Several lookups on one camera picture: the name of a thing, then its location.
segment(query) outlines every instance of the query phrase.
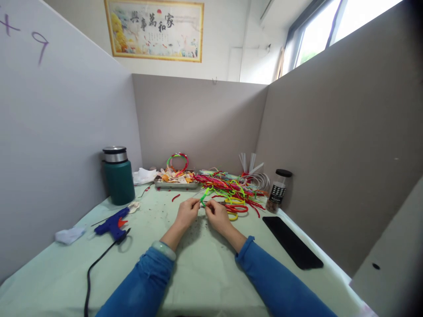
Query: ceiling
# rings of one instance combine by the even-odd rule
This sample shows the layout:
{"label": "ceiling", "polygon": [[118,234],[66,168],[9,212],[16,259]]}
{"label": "ceiling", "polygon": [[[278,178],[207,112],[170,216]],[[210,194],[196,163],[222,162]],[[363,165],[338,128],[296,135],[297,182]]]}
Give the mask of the ceiling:
{"label": "ceiling", "polygon": [[262,25],[288,29],[313,0],[270,0]]}

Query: table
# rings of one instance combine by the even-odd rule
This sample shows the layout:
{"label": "table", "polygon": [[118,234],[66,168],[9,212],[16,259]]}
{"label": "table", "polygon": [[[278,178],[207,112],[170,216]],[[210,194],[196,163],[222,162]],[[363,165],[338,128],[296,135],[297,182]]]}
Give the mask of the table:
{"label": "table", "polygon": [[[154,185],[141,196],[146,185],[136,187],[140,209],[129,214],[130,234],[113,247],[91,271],[91,316],[100,309],[155,240],[159,240],[176,218],[179,203],[196,191],[160,190]],[[181,194],[172,202],[172,198]],[[52,243],[0,287],[1,316],[82,316],[86,295],[86,274],[90,265],[113,243],[110,234],[89,240],[90,225],[123,207],[107,199],[91,210],[76,226],[87,232],[70,246]],[[272,214],[260,211],[261,216]],[[282,213],[284,221],[317,255],[314,243]],[[302,271],[277,242],[264,222],[250,208],[233,225],[297,275],[338,316],[354,317],[364,303],[319,255],[323,269]],[[205,211],[186,232],[177,249],[177,260],[158,316],[269,316],[263,301],[242,269],[235,263],[232,247],[211,228]]]}

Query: blue glue gun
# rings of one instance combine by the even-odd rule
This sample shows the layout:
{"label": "blue glue gun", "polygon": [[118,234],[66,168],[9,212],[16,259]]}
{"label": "blue glue gun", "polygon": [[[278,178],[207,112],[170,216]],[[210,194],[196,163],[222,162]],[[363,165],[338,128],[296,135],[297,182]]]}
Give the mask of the blue glue gun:
{"label": "blue glue gun", "polygon": [[126,230],[121,230],[119,227],[121,227],[124,223],[127,222],[122,221],[122,218],[126,217],[129,211],[130,209],[128,207],[123,208],[121,211],[118,211],[113,216],[108,218],[105,223],[95,228],[95,233],[101,236],[106,232],[110,231],[111,235],[113,236],[113,239],[117,241],[117,244],[120,244],[126,238],[126,234],[128,232]]}

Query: black lid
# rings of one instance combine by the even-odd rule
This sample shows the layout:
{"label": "black lid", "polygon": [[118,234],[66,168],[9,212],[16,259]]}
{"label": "black lid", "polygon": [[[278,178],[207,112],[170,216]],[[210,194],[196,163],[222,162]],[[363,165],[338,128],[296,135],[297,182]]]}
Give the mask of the black lid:
{"label": "black lid", "polygon": [[281,169],[277,169],[276,174],[278,174],[279,176],[283,176],[283,177],[291,177],[292,176],[292,173],[290,171],[281,170]]}

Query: painting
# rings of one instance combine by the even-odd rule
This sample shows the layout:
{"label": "painting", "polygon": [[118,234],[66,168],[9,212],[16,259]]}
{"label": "painting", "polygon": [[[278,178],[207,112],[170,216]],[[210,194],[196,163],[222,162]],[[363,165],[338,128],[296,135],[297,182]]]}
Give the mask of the painting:
{"label": "painting", "polygon": [[201,63],[204,3],[104,0],[113,56]]}

